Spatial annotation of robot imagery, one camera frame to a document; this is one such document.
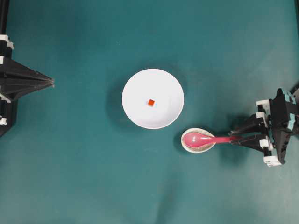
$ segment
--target white plate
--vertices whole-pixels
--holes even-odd
[[[122,92],[122,107],[131,121],[148,129],[159,129],[175,121],[184,106],[184,92],[177,79],[160,69],[133,75]]]

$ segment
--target robotic arm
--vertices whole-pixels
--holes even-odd
[[[298,101],[299,89],[293,95],[289,91],[278,89],[274,99],[257,101],[258,112],[230,133],[255,134],[231,143],[262,152],[263,161],[269,167],[284,164],[289,139],[292,135],[299,134]]]

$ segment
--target pink plastic spoon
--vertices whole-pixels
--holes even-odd
[[[197,148],[211,143],[225,143],[237,139],[240,139],[240,137],[210,137],[198,132],[190,132],[184,136],[184,143],[188,147]]]

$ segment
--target green cloth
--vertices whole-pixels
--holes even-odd
[[[299,150],[268,168],[253,149],[185,152],[190,127],[227,133],[299,81],[294,0],[12,0],[13,59],[56,80],[19,100],[0,139],[0,223],[295,224]],[[185,106],[135,126],[125,82],[159,68]]]

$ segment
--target small red block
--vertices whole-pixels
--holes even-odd
[[[148,102],[148,104],[149,104],[150,106],[153,106],[153,105],[154,105],[154,103],[155,103],[155,101],[154,101],[154,100],[152,100],[152,99],[150,99],[150,100],[149,100],[149,102]]]

